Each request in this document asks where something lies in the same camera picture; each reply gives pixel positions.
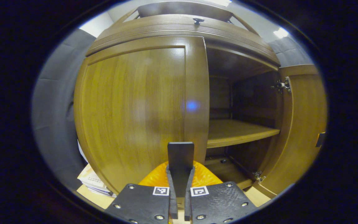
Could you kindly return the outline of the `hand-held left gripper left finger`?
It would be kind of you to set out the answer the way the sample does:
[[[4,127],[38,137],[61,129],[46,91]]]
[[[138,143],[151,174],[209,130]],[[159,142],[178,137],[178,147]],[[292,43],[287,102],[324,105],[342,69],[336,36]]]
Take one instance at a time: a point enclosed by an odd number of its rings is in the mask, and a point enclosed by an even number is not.
[[[167,167],[164,162],[138,184],[125,185],[105,212],[128,224],[171,224],[178,207]]]

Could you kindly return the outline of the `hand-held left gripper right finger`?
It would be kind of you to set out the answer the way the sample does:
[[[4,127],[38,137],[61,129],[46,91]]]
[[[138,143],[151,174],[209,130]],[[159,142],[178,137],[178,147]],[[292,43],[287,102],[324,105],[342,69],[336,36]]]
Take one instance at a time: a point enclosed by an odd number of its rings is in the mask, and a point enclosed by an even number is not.
[[[235,182],[222,182],[200,163],[193,165],[186,186],[186,221],[191,224],[233,224],[257,209]]]

